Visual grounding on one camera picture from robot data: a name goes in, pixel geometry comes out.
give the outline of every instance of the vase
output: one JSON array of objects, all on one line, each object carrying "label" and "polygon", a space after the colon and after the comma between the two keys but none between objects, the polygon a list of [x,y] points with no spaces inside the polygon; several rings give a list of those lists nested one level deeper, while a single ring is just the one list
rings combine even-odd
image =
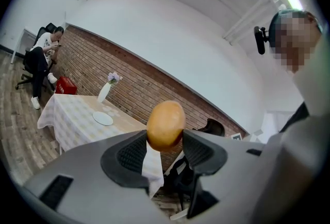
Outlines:
[{"label": "vase", "polygon": [[108,95],[109,91],[111,88],[111,84],[109,83],[105,83],[105,85],[103,86],[103,88],[101,89],[98,97],[97,97],[97,101],[98,102],[102,102],[103,100],[105,100],[106,96]]}]

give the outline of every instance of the red box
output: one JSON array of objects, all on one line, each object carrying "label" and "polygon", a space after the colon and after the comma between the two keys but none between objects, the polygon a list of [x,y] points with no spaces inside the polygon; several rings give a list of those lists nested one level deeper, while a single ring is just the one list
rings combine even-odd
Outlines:
[{"label": "red box", "polygon": [[57,93],[57,94],[72,94],[72,95],[75,95],[76,92],[77,92],[77,87],[71,81],[70,78],[60,77],[57,80],[55,93]]}]

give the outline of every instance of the brick wall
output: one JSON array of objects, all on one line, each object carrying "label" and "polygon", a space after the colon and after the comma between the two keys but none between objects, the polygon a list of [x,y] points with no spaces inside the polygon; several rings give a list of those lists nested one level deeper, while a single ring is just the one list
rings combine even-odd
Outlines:
[{"label": "brick wall", "polygon": [[[144,61],[86,31],[69,26],[61,40],[63,47],[54,67],[57,76],[66,76],[77,85],[77,94],[98,95],[109,72],[116,71],[123,80],[111,88],[107,100],[143,124],[155,105],[175,100],[185,110],[188,129],[205,127],[208,118],[225,127],[225,136],[245,131],[223,113]],[[179,143],[171,152],[162,153],[166,170],[182,150]]]}]

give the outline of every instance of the black pants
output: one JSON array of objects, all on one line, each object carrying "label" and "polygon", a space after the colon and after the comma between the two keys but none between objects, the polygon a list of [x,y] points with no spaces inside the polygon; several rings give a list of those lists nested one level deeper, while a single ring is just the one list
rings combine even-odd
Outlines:
[{"label": "black pants", "polygon": [[28,53],[25,64],[33,73],[33,97],[41,97],[41,86],[45,76],[49,74],[48,63],[41,47],[34,48]]}]

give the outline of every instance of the gray wood plank floor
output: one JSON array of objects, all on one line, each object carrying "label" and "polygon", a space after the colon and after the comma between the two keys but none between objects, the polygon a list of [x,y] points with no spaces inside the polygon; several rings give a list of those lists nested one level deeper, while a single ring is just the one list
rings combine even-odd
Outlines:
[{"label": "gray wood plank floor", "polygon": [[[15,57],[13,64],[10,60],[11,54],[0,50],[0,157],[12,180],[22,185],[59,156],[59,146],[52,128],[37,128],[50,92],[43,89],[41,109],[35,110],[30,100],[32,85],[23,84],[15,89],[21,75],[28,75],[22,70],[23,60]],[[180,211],[176,194],[160,189],[152,200],[167,216]]]}]

